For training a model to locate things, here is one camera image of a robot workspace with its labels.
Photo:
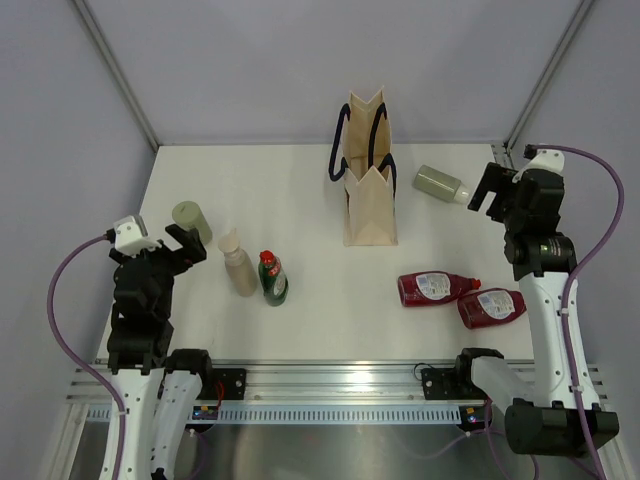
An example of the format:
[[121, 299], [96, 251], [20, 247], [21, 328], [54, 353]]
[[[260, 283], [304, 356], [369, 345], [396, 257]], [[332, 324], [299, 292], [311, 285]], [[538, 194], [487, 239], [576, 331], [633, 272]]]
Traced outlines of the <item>sage green bottle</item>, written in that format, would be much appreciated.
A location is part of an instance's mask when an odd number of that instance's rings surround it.
[[460, 179], [427, 165], [419, 168], [412, 185], [446, 203], [467, 205], [470, 200], [470, 192]]
[[211, 228], [196, 202], [182, 201], [178, 203], [172, 210], [172, 219], [185, 231], [196, 229], [204, 246], [211, 242], [213, 238]]

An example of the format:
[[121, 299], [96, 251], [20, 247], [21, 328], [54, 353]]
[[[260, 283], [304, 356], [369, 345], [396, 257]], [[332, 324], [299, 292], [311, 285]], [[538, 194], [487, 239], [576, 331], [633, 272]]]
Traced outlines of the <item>beige flip-cap bottle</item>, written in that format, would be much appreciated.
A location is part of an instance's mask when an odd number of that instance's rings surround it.
[[252, 261], [241, 246], [237, 229], [231, 229], [218, 241], [218, 248], [224, 256], [226, 272], [241, 297], [252, 296], [258, 283], [258, 277]]

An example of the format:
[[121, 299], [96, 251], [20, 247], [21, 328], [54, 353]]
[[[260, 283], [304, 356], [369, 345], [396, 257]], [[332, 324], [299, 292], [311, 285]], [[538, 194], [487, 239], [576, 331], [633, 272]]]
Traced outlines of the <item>green dish soap bottle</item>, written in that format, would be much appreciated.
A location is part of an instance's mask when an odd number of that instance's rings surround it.
[[270, 250], [259, 254], [259, 280], [265, 301], [273, 307], [284, 303], [289, 283], [280, 259]]

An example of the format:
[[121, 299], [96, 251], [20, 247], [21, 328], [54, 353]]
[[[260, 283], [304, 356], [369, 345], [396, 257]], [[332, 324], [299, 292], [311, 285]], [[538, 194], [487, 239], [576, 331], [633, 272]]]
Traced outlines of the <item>red bottle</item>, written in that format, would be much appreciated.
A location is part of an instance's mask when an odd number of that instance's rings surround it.
[[401, 304], [408, 308], [445, 305], [481, 286], [479, 279], [444, 271], [405, 274], [397, 279]]
[[457, 300], [463, 325], [470, 330], [509, 324], [526, 312], [522, 294], [493, 288], [465, 295]]

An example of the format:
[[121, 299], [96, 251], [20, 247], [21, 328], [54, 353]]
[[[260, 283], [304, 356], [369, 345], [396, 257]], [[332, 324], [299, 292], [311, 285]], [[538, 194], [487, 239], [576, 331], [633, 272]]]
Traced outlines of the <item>beige canvas tote bag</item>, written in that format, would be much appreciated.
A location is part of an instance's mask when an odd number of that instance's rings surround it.
[[328, 176], [343, 187], [346, 246], [398, 244], [397, 166], [383, 89], [367, 101], [350, 93], [342, 105]]

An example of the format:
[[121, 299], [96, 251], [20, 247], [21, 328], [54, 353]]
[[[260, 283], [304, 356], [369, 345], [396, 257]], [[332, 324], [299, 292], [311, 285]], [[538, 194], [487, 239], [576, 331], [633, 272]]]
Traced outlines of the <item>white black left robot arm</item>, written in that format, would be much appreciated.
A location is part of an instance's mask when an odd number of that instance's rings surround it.
[[103, 479], [174, 478], [188, 411], [215, 385], [206, 351], [169, 349], [175, 278], [207, 252], [197, 230], [176, 224], [165, 230], [179, 249], [151, 239], [139, 216], [117, 221], [108, 235], [118, 267], [107, 341], [112, 413]]

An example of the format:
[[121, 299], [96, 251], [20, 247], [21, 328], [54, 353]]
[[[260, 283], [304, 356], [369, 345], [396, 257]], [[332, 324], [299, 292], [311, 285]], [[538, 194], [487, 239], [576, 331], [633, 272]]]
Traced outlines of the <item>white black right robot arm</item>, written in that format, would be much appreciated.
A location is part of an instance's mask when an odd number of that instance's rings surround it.
[[564, 179], [490, 163], [469, 209], [478, 210], [488, 193], [495, 197], [487, 214], [505, 227], [505, 257], [527, 308], [535, 382], [523, 382], [496, 350], [466, 348], [456, 359], [454, 388], [466, 397], [482, 392], [499, 408], [517, 454], [595, 454], [618, 434], [619, 420], [601, 406], [581, 347], [575, 249], [557, 229]]

